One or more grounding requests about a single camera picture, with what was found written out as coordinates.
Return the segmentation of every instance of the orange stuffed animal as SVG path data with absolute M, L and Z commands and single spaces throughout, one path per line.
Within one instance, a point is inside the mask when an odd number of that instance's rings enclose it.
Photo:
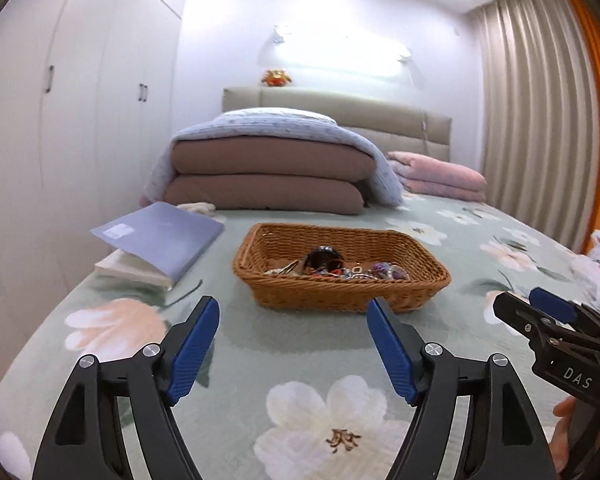
M 267 86 L 286 86 L 292 81 L 289 77 L 289 74 L 286 73 L 286 70 L 278 68 L 274 70 L 267 70 L 262 77 L 261 82 L 266 83 Z

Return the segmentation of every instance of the beige headboard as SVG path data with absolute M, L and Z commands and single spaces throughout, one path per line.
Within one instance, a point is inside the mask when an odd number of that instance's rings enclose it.
M 383 153 L 423 153 L 449 160 L 451 118 L 389 101 L 305 88 L 225 88 L 222 111 L 255 107 L 308 110 L 333 118 Z

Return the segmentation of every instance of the brown wicker basket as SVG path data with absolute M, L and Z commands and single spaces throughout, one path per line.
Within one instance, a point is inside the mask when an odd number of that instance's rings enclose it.
M 345 281 L 265 274 L 302 259 L 321 245 L 339 250 L 348 266 L 391 262 L 403 267 L 411 279 Z M 368 301 L 376 296 L 383 296 L 396 312 L 414 310 L 451 281 L 448 270 L 403 233 L 303 224 L 254 225 L 235 255 L 234 272 L 251 287 L 262 306 L 353 312 L 364 312 Z

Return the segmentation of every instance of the white wall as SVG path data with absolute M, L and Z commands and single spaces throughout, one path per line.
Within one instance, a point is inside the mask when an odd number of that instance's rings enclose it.
M 394 78 L 288 66 L 272 42 L 279 23 L 337 23 L 369 31 L 403 42 L 413 60 Z M 212 119 L 221 111 L 222 88 L 257 85 L 264 69 L 284 66 L 298 87 L 382 98 L 452 117 L 452 160 L 477 168 L 479 65 L 469 19 L 419 0 L 187 0 L 173 127 Z

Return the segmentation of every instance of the white book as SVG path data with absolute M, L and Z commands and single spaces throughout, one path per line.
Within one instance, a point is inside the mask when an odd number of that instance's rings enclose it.
M 150 283 L 151 285 L 173 288 L 173 281 L 164 272 L 156 269 L 138 256 L 116 249 L 109 256 L 95 264 L 96 272 L 104 276 L 123 278 L 132 282 Z
M 224 229 L 207 216 L 156 202 L 91 232 L 116 249 L 101 274 L 173 287 Z

